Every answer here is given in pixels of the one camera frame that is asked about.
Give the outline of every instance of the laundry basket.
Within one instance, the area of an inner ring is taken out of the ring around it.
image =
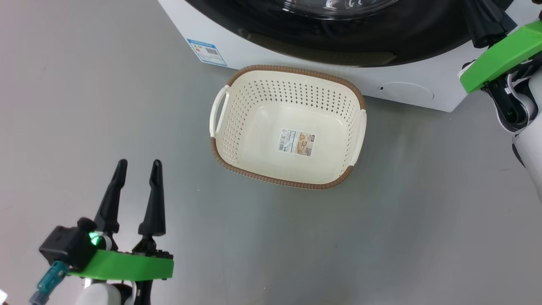
[[[209,131],[215,157],[236,173],[279,185],[326,189],[352,171],[366,123],[363,96],[349,81],[257,65],[238,71],[220,90]]]

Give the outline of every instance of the brown basket rim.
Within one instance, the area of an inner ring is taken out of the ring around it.
[[[245,67],[245,68],[237,71],[228,80],[227,85],[228,86],[233,85],[233,83],[241,75],[243,75],[245,73],[248,73],[248,72],[251,72],[251,71],[277,71],[277,72],[295,73],[295,74],[301,74],[301,75],[306,75],[306,76],[310,76],[310,77],[316,77],[316,78],[336,82],[336,83],[344,85],[344,86],[348,87],[350,90],[352,90],[352,92],[354,92],[354,94],[358,98],[359,108],[361,110],[365,109],[365,100],[363,99],[363,95],[353,83],[347,81],[346,79],[340,78],[340,77],[336,77],[336,76],[326,74],[326,73],[311,71],[311,70],[292,68],[292,67],[285,67],[285,66],[253,65],[253,66],[248,66],[248,67]],[[239,167],[235,167],[235,166],[229,164],[228,162],[226,162],[220,156],[220,153],[218,152],[218,147],[216,146],[216,139],[214,137],[211,137],[211,148],[212,148],[212,153],[213,153],[213,155],[215,155],[216,160],[218,160],[218,162],[220,164],[222,164],[222,166],[226,167],[227,169],[229,169],[231,171],[234,171],[234,172],[236,172],[238,174],[241,174],[243,176],[251,177],[251,178],[254,178],[254,179],[261,180],[261,181],[266,181],[266,182],[274,183],[274,184],[277,184],[277,185],[297,187],[297,188],[305,188],[305,189],[328,189],[328,188],[332,188],[332,187],[335,187],[338,184],[342,183],[344,180],[346,180],[346,178],[350,175],[350,173],[354,169],[354,166],[352,166],[352,165],[348,166],[340,177],[338,177],[337,179],[335,179],[335,180],[333,180],[333,181],[331,181],[329,183],[325,183],[325,184],[294,182],[294,181],[276,179],[276,178],[267,177],[267,176],[263,176],[263,175],[260,175],[260,174],[252,173],[250,171],[247,171],[247,170],[244,170],[244,169],[241,169]]]

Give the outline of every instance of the floor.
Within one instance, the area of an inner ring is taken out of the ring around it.
[[[453,113],[367,98],[363,152],[310,191],[221,167],[208,117],[235,72],[200,63],[156,1],[0,2],[0,288],[24,304],[56,225],[93,217],[128,159],[116,241],[164,164],[171,280],[154,304],[542,303],[542,204],[472,94]],[[73,304],[68,278],[50,304]]]

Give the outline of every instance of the green light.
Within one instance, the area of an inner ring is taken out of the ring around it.
[[[98,240],[100,239],[100,235],[95,232],[91,232],[88,234],[91,237],[91,243],[95,246],[98,245]]]

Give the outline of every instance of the basket handle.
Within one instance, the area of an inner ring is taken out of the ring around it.
[[[359,153],[362,151],[363,146],[363,139],[365,138],[365,130],[367,128],[367,112],[365,109],[362,109],[360,115],[359,122],[359,130],[358,130],[358,140],[356,141],[356,148],[354,149],[354,154],[352,155],[352,159],[350,160],[350,165],[354,166],[356,162],[358,162]]]
[[[222,125],[222,118],[224,117],[224,114],[226,112],[226,106],[228,105],[228,99],[230,98],[230,92],[228,89],[230,86],[225,85],[218,94],[216,95],[215,101],[212,104],[211,108],[211,117],[209,118],[209,133],[211,134],[211,137],[215,137],[215,133],[217,133],[220,129],[220,125]],[[224,106],[222,106],[222,113],[220,114],[220,118],[218,119],[218,126],[215,129],[216,124],[216,113],[218,112],[218,106],[220,106],[220,101],[222,98],[226,95],[226,98],[224,99]]]

